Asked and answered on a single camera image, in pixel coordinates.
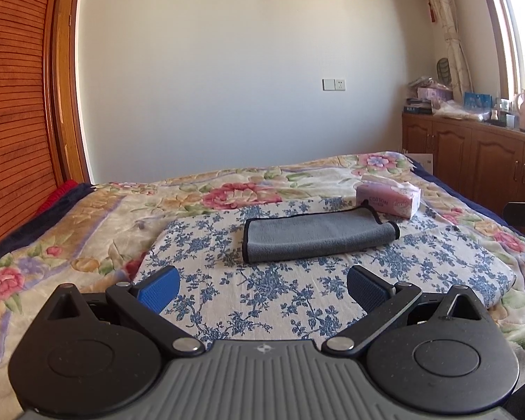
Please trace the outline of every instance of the plastic bag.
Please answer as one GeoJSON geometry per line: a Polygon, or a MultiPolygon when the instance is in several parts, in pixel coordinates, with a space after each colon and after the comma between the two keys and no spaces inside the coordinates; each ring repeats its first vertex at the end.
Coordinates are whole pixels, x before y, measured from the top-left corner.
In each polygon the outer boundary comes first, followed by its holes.
{"type": "Polygon", "coordinates": [[[439,90],[451,91],[451,88],[443,85],[442,83],[439,83],[438,81],[434,80],[432,77],[428,77],[427,75],[418,77],[416,80],[413,80],[412,82],[408,83],[406,85],[406,88],[407,98],[417,98],[418,88],[437,88],[439,90]]]}
{"type": "Polygon", "coordinates": [[[465,109],[454,100],[440,102],[438,109],[433,109],[433,114],[438,117],[453,118],[457,120],[483,121],[490,119],[490,112],[477,112],[476,110],[465,109]]]}

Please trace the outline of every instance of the bed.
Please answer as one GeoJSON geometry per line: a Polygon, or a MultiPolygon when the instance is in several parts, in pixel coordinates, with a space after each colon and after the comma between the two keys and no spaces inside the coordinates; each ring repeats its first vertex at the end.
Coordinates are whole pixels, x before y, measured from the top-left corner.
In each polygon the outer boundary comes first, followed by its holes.
{"type": "Polygon", "coordinates": [[[207,345],[219,338],[320,344],[363,314],[346,293],[354,263],[425,291],[466,283],[516,352],[525,382],[525,238],[419,164],[382,152],[72,189],[0,245],[0,420],[21,411],[8,382],[10,355],[58,284],[99,292],[165,263],[179,269],[181,290],[162,314],[207,345]],[[330,258],[242,265],[242,220],[349,208],[368,172],[422,190],[419,213],[398,221],[398,241],[330,258]],[[230,228],[221,224],[230,219],[230,228]]]}

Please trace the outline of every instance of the sheer curtain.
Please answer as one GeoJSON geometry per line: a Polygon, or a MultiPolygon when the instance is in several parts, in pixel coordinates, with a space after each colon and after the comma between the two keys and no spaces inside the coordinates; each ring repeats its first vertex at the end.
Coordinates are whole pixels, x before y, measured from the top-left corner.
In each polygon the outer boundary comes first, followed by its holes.
{"type": "Polygon", "coordinates": [[[455,3],[454,0],[430,0],[430,2],[443,27],[454,98],[462,102],[465,92],[471,91],[471,79],[457,30],[455,3]]]}

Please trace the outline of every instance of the white wall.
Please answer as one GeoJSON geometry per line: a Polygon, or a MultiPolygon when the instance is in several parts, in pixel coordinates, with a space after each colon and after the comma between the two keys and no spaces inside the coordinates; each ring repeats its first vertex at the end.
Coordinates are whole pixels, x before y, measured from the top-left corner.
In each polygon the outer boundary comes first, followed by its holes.
{"type": "Polygon", "coordinates": [[[400,149],[404,85],[435,74],[426,0],[81,0],[95,180],[400,149]],[[346,79],[324,92],[322,78],[346,79]]]}
{"type": "Polygon", "coordinates": [[[455,5],[474,91],[499,96],[498,54],[486,0],[455,0],[455,5]]]}
{"type": "Polygon", "coordinates": [[[82,115],[82,99],[81,99],[81,95],[82,95],[82,92],[81,92],[81,87],[80,87],[80,71],[79,71],[79,55],[78,55],[78,50],[79,50],[79,21],[80,21],[80,0],[78,0],[77,2],[77,6],[76,6],[76,34],[75,34],[75,40],[74,40],[74,63],[75,63],[75,70],[76,70],[76,96],[77,96],[77,99],[78,99],[78,114],[79,114],[79,119],[80,119],[80,130],[82,132],[82,143],[83,143],[83,147],[84,147],[84,154],[85,154],[85,161],[87,163],[87,168],[88,168],[88,174],[90,174],[90,182],[91,183],[94,183],[95,182],[95,179],[93,177],[93,171],[92,171],[92,168],[91,168],[91,163],[90,163],[90,154],[88,152],[88,148],[87,148],[87,139],[85,138],[85,129],[84,129],[84,124],[83,124],[83,115],[82,115]]]}

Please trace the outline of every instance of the power outlet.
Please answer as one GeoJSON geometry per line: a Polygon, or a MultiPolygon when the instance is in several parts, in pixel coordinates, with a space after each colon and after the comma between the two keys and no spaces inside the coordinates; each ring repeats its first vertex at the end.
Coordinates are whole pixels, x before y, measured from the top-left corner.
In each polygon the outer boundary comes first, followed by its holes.
{"type": "Polygon", "coordinates": [[[346,91],[346,82],[344,81],[344,79],[335,79],[334,89],[338,92],[346,91]]]}

